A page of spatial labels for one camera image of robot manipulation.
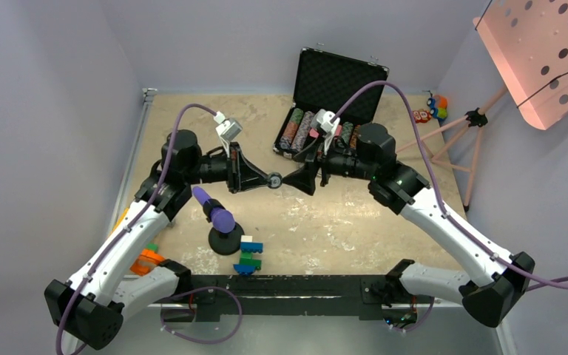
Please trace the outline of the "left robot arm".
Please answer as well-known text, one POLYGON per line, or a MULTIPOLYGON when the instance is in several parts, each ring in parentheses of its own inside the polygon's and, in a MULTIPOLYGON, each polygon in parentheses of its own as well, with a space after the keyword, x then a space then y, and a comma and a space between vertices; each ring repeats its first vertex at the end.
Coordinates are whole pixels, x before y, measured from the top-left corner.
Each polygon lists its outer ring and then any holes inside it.
POLYGON ((276 189, 282 177, 258 169, 238 143, 228 142, 203 154, 192 131, 170 133, 161 159, 102 247, 68 280, 53 280, 46 287, 44 298, 58 329, 58 354, 78 354, 85 347, 100 350, 114 340, 126 320, 149 304, 165 298, 183 302, 189 297, 192 273, 174 260, 162 260, 131 282, 125 282, 124 276, 146 245, 195 196, 195 185, 218 182, 238 193, 276 189))

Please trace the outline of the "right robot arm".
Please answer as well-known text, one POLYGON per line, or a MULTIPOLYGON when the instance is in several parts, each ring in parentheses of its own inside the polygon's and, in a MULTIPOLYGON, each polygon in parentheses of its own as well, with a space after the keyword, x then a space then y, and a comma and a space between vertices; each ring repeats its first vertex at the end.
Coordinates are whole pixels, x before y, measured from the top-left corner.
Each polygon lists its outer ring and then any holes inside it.
POLYGON ((361 125, 353 153, 311 148, 302 168, 283 183, 313 195, 317 177, 325 186, 331 175, 366 180, 375 201, 419 227, 463 268, 452 271, 403 259, 386 274, 385 286, 372 290, 385 304, 409 296, 435 297, 462 305, 477 322, 495 328, 526 292, 529 281, 523 273, 533 271, 534 259, 525 252, 512 254, 455 216, 422 175, 397 160, 396 141, 384 126, 361 125))

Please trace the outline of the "black aluminium poker case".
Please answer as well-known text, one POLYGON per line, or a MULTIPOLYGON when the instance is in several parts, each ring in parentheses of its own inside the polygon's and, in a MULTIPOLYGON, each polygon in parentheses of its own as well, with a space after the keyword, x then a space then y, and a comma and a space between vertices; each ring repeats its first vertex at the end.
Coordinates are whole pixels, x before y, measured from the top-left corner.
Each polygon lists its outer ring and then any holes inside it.
POLYGON ((349 58, 323 50, 304 47, 300 50, 293 98, 280 127, 273 150, 292 159, 297 152, 281 149, 279 141, 293 109, 337 112, 360 88, 372 81, 385 81, 389 68, 371 61, 349 58))

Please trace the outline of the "fifty value poker chip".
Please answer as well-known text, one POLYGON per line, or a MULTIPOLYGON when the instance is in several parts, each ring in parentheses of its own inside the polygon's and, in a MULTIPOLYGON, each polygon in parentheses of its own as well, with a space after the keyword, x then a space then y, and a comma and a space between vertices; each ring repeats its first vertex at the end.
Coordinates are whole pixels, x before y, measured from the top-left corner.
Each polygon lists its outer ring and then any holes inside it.
POLYGON ((268 175, 268 188, 278 189, 282 186, 282 175, 277 172, 272 172, 268 175))

